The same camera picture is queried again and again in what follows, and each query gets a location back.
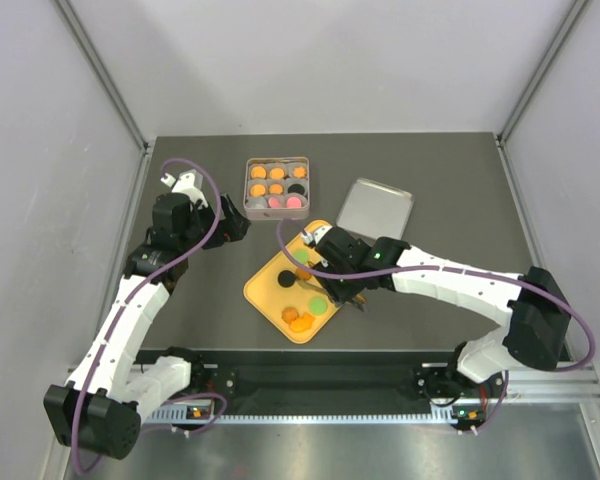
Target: silver tray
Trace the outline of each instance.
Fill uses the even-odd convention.
[[[351,185],[336,224],[374,240],[402,239],[412,207],[413,195],[409,192],[359,178]]]

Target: black round object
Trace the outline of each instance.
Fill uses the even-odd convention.
[[[289,187],[289,193],[297,193],[298,195],[304,195],[304,187],[299,183],[294,183]]]
[[[278,285],[282,288],[292,287],[296,283],[296,275],[291,270],[283,270],[278,274]]]

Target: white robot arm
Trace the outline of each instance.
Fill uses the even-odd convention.
[[[322,256],[323,261],[316,270],[324,273],[357,274],[408,266],[432,267],[426,271],[402,271],[344,282],[318,278],[336,304],[350,300],[365,288],[386,288],[432,297],[472,310],[495,322],[495,330],[460,345],[454,352],[449,375],[454,377],[453,382],[460,384],[460,389],[462,384],[467,388],[475,387],[494,374],[521,365],[540,370],[556,367],[569,315],[519,286],[463,274],[494,272],[444,260],[390,238],[380,238],[369,246],[339,227],[319,227],[314,232],[303,232],[302,237],[305,244]],[[517,273],[497,275],[524,278],[564,300],[546,270],[532,267],[524,276]]]
[[[63,445],[71,443],[81,391],[86,391],[86,395],[80,413],[79,446],[120,459],[131,451],[140,426],[154,410],[175,393],[198,387],[196,375],[204,370],[200,368],[202,364],[182,349],[167,350],[147,372],[129,382],[131,367],[153,319],[187,269],[186,260],[170,268],[168,264],[199,243],[215,218],[200,191],[201,178],[194,170],[177,179],[167,174],[162,182],[171,192],[157,198],[153,225],[147,230],[144,243],[127,258],[116,299],[100,332],[66,383],[51,385],[45,395],[45,410]],[[250,225],[227,195],[221,195],[220,200],[223,218],[204,249],[241,240]],[[147,282],[149,276],[155,278]],[[96,353],[103,346],[100,361],[88,380]]]

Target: yellow tray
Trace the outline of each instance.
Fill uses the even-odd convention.
[[[323,225],[330,226],[330,224],[324,220],[316,220],[311,222],[306,228],[313,231]],[[313,249],[305,246],[302,238],[300,238],[300,234],[287,244],[287,249],[299,260],[299,257],[302,257],[303,255],[306,257],[308,254],[307,263],[311,262],[315,264],[322,260],[322,257],[320,257]],[[278,252],[275,257],[269,260],[269,262],[244,285],[244,296],[249,303],[256,307],[260,313],[262,313],[293,343],[307,343],[338,311],[338,308],[329,301],[329,298],[326,295],[307,288],[306,286],[302,286],[299,283],[296,283],[289,288],[283,288],[278,285],[278,274],[283,270],[295,272],[296,267],[282,252]],[[320,287],[320,284],[315,277],[311,277],[308,283]],[[300,316],[302,316],[304,313],[310,313],[309,302],[313,299],[317,300],[317,298],[326,301],[326,311],[321,315],[312,315],[314,320],[308,330],[303,332],[292,331],[290,325],[282,320],[282,311],[287,307],[293,307],[297,309]]]

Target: white wall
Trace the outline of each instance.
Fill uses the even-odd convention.
[[[508,144],[545,262],[594,327],[600,375],[600,0]]]
[[[499,131],[571,0],[73,0],[144,135]]]
[[[51,2],[0,2],[0,479],[39,475],[138,159]]]

